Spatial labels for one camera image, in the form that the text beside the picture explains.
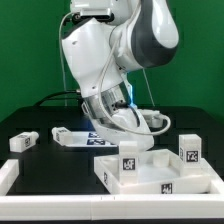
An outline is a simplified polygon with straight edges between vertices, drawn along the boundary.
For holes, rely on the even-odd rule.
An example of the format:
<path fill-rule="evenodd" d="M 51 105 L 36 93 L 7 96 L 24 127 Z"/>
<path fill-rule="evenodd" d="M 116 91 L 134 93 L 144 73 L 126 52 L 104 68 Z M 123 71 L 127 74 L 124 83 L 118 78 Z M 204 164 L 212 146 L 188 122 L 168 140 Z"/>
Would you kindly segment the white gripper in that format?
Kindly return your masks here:
<path fill-rule="evenodd" d="M 150 128 L 160 128 L 161 124 L 156 122 L 160 118 L 159 111 L 122 108 L 111 119 L 90 116 L 90 121 L 102 139 L 115 145 L 121 141 L 135 141 L 138 151 L 144 152 L 154 146 L 154 135 L 159 135 L 159 132 L 152 132 Z"/>

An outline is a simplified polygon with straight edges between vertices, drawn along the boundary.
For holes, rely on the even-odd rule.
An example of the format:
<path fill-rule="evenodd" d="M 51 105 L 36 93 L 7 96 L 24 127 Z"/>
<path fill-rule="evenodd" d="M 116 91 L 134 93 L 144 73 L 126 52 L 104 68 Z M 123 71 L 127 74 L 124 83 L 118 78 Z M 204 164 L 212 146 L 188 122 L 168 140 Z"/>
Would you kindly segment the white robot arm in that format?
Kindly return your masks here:
<path fill-rule="evenodd" d="M 71 0 L 70 10 L 61 44 L 93 127 L 113 144 L 150 149 L 155 134 L 130 105 L 127 73 L 173 59 L 179 35 L 167 0 Z"/>

